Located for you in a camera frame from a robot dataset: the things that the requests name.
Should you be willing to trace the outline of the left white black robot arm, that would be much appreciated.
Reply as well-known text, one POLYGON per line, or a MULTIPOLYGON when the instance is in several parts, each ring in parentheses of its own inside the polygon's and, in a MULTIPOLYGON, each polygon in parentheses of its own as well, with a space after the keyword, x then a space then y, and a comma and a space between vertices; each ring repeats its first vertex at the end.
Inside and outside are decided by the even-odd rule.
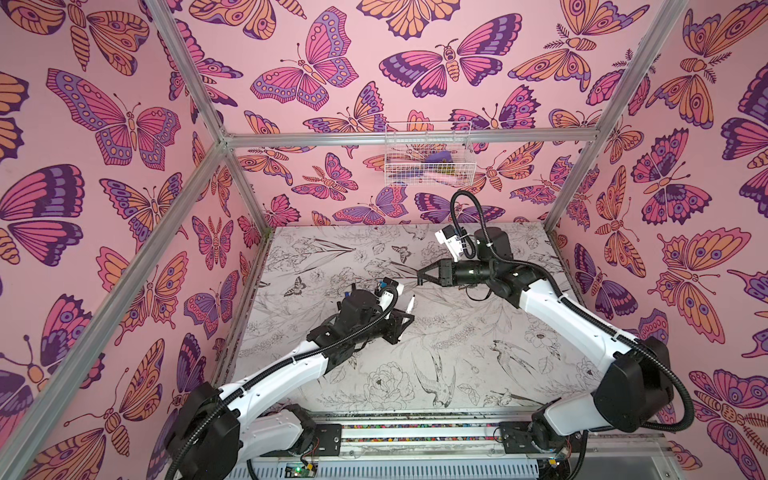
POLYGON ((168 479, 223 479, 237 463, 275 450, 306 448, 314 425, 297 407, 279 413, 292 433, 285 443, 265 425, 265 412, 306 383, 343 365, 377 339, 395 345, 414 321, 396 304, 404 287, 385 278, 373 291, 352 286, 334 314, 312 329, 290 353, 238 381, 204 382, 182 404, 163 445, 168 479))

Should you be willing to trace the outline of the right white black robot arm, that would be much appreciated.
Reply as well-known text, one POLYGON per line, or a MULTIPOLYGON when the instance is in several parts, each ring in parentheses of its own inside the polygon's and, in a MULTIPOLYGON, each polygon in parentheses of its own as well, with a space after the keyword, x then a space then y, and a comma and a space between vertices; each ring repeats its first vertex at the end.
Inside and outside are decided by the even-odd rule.
POLYGON ((671 368, 667 346, 612 326, 569 298, 544 267, 518 260, 507 234, 488 227, 479 200, 466 190, 448 202, 450 225, 436 234, 447 259, 417 273, 417 282, 441 287, 484 285, 488 293, 543 321, 598 369, 598 387, 553 400, 531 418, 541 445, 572 434, 639 429, 676 433, 695 420, 693 399, 671 368))

